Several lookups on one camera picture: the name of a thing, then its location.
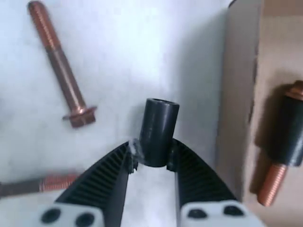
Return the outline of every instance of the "bolt with black sleeve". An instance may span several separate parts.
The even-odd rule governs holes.
[[[258,193],[258,202],[263,206],[274,202],[288,167],[298,167],[302,163],[303,81],[296,81],[283,97],[268,156],[273,164]]]

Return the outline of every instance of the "bolt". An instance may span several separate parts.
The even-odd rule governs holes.
[[[35,192],[48,192],[68,188],[80,174],[49,175],[39,179],[17,183],[0,183],[0,197],[24,195]]]
[[[97,107],[86,107],[46,7],[40,1],[31,1],[28,4],[28,10],[71,111],[70,115],[64,116],[63,119],[69,119],[73,128],[95,122],[94,112]]]
[[[273,164],[258,193],[258,202],[271,206],[284,182],[288,167],[298,167],[303,159],[303,81],[296,81],[280,106],[272,147],[267,151]]]

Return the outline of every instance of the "copper bolt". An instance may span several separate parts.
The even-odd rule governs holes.
[[[0,198],[66,189],[79,176],[80,174],[49,175],[18,183],[0,184]]]
[[[271,206],[275,201],[276,195],[281,188],[283,180],[287,172],[287,166],[273,164],[266,176],[261,190],[258,193],[258,202],[265,206]]]
[[[69,119],[74,128],[95,122],[94,112],[97,107],[86,107],[45,6],[40,1],[31,1],[28,10],[71,111],[63,119]]]

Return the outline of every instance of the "cardboard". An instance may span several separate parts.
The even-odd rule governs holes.
[[[303,166],[290,168],[272,207],[256,192],[279,102],[303,80],[303,1],[237,0],[225,39],[216,170],[238,199],[270,227],[303,226]]]

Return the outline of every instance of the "white surface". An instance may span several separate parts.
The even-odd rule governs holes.
[[[51,209],[59,209],[60,215],[53,223],[42,223],[42,216]],[[89,227],[105,227],[103,212],[95,207],[75,204],[51,203],[40,205],[28,215],[28,219],[20,221],[20,227],[77,227],[76,220],[82,214],[93,215],[93,223]]]
[[[242,210],[244,215],[225,215],[226,206],[235,206]],[[188,214],[191,210],[202,210],[207,218],[190,218]],[[266,227],[256,215],[235,200],[187,203],[182,207],[180,216],[181,227]]]
[[[97,122],[75,130],[61,120],[68,108],[27,1],[0,0],[0,181],[88,168],[138,136],[148,97],[180,104],[175,138],[213,166],[228,2],[45,0],[87,105],[98,105]],[[131,176],[124,216],[134,217],[134,227],[175,226],[173,174],[149,168],[139,174]],[[31,196],[22,205],[43,200]],[[5,201],[0,223],[22,215]]]

